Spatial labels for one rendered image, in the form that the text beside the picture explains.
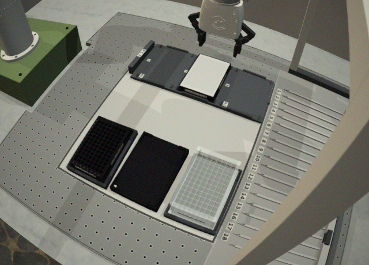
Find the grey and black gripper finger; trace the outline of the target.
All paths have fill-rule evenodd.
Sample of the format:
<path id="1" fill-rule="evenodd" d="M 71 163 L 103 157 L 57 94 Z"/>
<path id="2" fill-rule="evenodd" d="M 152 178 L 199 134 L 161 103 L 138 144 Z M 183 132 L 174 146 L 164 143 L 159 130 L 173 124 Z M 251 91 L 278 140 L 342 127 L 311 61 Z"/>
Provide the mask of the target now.
<path id="1" fill-rule="evenodd" d="M 252 38 L 255 37 L 255 32 L 250 29 L 244 22 L 242 22 L 242 30 L 247 33 L 247 36 L 242 36 L 240 33 L 239 38 L 235 40 L 236 44 L 234 46 L 234 54 L 233 57 L 236 57 L 237 54 L 240 54 L 242 49 L 242 44 L 248 43 Z"/>
<path id="2" fill-rule="evenodd" d="M 199 46 L 201 47 L 206 41 L 206 32 L 199 29 L 199 25 L 198 25 L 199 22 L 196 19 L 196 18 L 199 18 L 199 14 L 200 12 L 190 14 L 188 16 L 188 19 L 190 20 L 191 25 L 194 27 L 194 29 L 196 30 L 196 33 L 198 34 L 198 42 L 199 42 Z"/>

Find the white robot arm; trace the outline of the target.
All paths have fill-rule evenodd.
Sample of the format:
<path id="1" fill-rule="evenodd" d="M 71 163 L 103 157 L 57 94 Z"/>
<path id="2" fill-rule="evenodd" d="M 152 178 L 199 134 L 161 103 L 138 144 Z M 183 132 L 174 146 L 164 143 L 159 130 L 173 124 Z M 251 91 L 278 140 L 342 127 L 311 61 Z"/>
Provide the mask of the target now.
<path id="1" fill-rule="evenodd" d="M 32 32 L 21 0 L 0 0 L 0 46 L 4 62 L 16 62 L 28 56 L 39 44 Z"/>

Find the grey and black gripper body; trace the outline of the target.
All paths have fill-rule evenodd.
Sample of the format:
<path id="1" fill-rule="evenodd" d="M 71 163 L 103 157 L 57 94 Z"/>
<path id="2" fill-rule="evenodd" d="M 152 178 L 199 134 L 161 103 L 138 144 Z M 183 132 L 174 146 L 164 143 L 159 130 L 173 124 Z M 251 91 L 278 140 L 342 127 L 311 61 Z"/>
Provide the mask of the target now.
<path id="1" fill-rule="evenodd" d="M 238 39 L 244 19 L 243 1 L 223 4 L 213 0 L 203 0 L 199 15 L 199 28 L 227 39 Z"/>

